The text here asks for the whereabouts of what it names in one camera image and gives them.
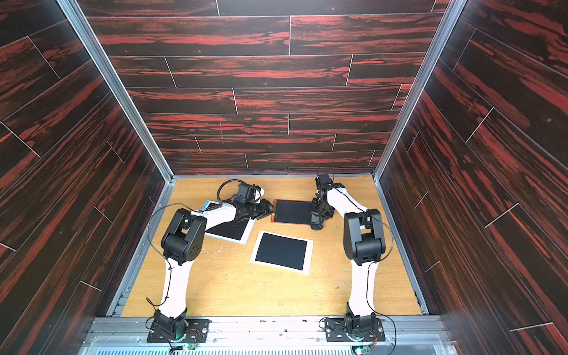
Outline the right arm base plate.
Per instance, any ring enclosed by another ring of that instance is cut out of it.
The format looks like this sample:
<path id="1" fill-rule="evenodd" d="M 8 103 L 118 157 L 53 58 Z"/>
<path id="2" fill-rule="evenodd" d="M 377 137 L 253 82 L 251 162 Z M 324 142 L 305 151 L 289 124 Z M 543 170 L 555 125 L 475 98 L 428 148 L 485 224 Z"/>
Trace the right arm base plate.
<path id="1" fill-rule="evenodd" d="M 382 343 L 385 333 L 381 320 L 376 315 L 323 317 L 318 322 L 328 342 Z"/>

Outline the red drawing tablet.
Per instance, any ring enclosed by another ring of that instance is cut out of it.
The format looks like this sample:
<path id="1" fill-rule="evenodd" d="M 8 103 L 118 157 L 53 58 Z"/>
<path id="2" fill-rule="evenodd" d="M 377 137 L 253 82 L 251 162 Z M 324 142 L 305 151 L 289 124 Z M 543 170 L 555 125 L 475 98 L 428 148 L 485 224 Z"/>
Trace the red drawing tablet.
<path id="1" fill-rule="evenodd" d="M 273 223 L 309 225 L 312 221 L 311 201 L 276 199 L 273 205 L 275 206 L 275 213 L 271 218 Z"/>

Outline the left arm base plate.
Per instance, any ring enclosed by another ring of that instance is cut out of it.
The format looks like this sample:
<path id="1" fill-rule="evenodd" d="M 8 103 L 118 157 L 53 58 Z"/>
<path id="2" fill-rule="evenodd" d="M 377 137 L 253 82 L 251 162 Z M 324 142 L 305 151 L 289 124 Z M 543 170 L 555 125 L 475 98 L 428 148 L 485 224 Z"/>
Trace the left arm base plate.
<path id="1" fill-rule="evenodd" d="M 211 320 L 205 318 L 186 318 L 154 320 L 146 341 L 148 343 L 205 343 Z"/>

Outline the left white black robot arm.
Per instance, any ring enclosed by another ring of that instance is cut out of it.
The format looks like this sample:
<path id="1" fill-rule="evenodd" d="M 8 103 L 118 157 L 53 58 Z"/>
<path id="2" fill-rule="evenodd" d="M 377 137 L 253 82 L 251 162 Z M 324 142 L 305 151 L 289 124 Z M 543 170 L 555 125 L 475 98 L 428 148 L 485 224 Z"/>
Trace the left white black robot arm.
<path id="1" fill-rule="evenodd" d="M 205 232 L 223 223 L 258 220 L 275 212 L 275 207 L 263 198 L 264 189 L 237 179 L 238 191 L 205 209 L 193 210 L 185 205 L 178 209 L 161 240 L 166 277 L 162 299 L 154 304 L 152 329 L 168 339 L 178 341 L 189 332 L 186 322 L 186 290 L 193 263 L 201 253 Z"/>

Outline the grey microfibre cloth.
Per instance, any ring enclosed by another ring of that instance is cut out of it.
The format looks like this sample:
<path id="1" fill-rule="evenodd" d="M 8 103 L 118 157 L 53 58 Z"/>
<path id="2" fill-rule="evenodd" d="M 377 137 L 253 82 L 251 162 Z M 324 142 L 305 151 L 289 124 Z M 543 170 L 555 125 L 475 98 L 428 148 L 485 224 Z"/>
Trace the grey microfibre cloth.
<path id="1" fill-rule="evenodd" d="M 324 219 L 319 216 L 313 216 L 310 222 L 310 227 L 312 230 L 319 231 L 323 228 Z"/>

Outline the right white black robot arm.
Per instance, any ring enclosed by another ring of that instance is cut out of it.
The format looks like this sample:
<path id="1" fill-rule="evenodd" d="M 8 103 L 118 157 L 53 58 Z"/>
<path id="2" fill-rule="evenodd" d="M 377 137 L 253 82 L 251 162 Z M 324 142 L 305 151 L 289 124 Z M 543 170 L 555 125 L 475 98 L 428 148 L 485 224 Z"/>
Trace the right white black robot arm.
<path id="1" fill-rule="evenodd" d="M 336 212 L 344 220 L 343 248 L 351 262 L 352 281 L 343 328 L 349 337 L 359 339 L 378 330 L 374 287 L 378 266 L 386 253 L 383 220 L 379 210 L 356 202 L 344 185 L 335 183 L 329 175 L 318 175 L 315 184 L 310 227 L 321 230 Z"/>

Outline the blue-edged white drawing tablet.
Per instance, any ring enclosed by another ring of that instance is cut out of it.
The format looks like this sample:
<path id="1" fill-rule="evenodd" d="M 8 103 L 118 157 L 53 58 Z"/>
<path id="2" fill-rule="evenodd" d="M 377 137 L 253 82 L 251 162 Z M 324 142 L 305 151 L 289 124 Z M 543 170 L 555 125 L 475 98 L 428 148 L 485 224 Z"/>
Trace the blue-edged white drawing tablet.
<path id="1" fill-rule="evenodd" d="M 230 221 L 207 229 L 206 237 L 217 238 L 241 245 L 246 245 L 254 227 L 255 220 Z"/>

